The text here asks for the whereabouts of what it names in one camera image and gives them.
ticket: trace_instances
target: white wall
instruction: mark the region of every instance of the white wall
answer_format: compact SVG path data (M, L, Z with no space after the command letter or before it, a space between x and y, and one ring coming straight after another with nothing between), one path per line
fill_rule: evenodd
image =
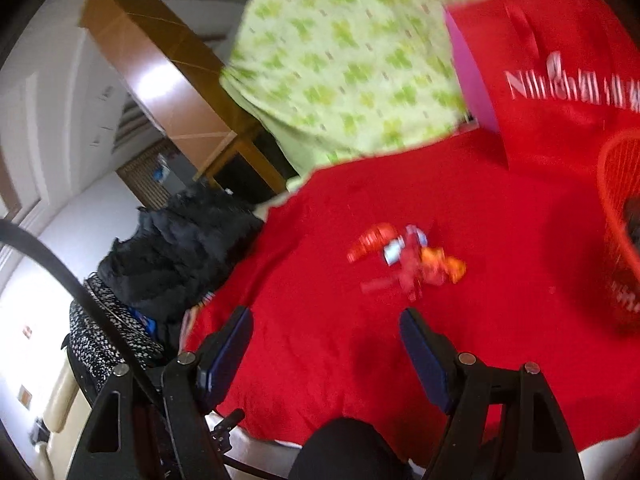
M240 22L244 5L217 0L163 0L198 36L226 36Z
M84 1L46 0L0 70L0 141L18 190L40 197L21 223L35 235L123 158L107 146L126 91L78 27ZM97 106L107 86L111 98ZM0 251L0 290L19 261Z
M111 173L65 206L40 235L80 279L109 252L114 238L129 238L138 224L140 202ZM14 413L20 442L40 415L62 366L60 343L68 333L71 297L46 270L22 259L0 296L0 416ZM31 339L22 334L27 325ZM33 399L29 412L17 401L20 385Z

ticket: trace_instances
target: black pants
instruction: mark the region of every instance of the black pants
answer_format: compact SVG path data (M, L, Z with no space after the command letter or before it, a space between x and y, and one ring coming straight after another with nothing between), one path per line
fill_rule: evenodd
M289 480L411 480L370 424L338 418L317 430L300 450Z

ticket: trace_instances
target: red plastic basket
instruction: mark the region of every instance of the red plastic basket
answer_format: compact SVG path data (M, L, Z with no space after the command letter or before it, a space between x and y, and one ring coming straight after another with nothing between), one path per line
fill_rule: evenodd
M640 195L640 130L609 139L598 159L598 193L607 221L605 272L616 320L640 327L640 255L626 232L626 199Z

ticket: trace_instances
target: black and white patterned fabric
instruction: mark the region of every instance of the black and white patterned fabric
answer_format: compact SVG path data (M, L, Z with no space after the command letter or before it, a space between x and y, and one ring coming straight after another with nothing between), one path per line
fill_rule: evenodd
M87 278L84 287L116 326L143 368L166 362L162 346L151 339L142 323L96 274ZM100 327L75 301L69 307L69 346L91 375L98 392L111 375L113 367L124 362Z

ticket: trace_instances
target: clothing pile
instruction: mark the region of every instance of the clothing pile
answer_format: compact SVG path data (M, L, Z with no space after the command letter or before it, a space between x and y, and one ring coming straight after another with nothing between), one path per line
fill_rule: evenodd
M162 209L139 211L136 233L114 241L84 286L149 368L177 355L183 318L222 286L263 222L248 203L205 183L172 196ZM76 302L68 342L76 378L95 398L123 359Z

